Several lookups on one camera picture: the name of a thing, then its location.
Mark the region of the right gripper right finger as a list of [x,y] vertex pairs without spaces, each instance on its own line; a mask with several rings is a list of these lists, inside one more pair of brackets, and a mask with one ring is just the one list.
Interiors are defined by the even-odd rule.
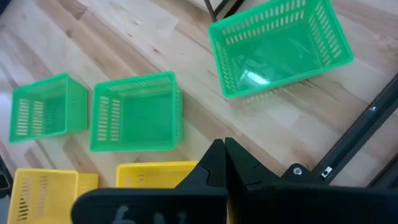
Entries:
[[278,176],[235,139],[224,140],[231,223],[397,223],[397,192],[335,187],[308,170]]

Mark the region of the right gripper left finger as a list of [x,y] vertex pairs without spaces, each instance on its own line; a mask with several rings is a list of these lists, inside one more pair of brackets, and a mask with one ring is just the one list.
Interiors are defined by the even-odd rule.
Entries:
[[227,220],[226,149],[213,141],[199,163],[173,189],[89,191],[71,209],[73,223],[194,223]]

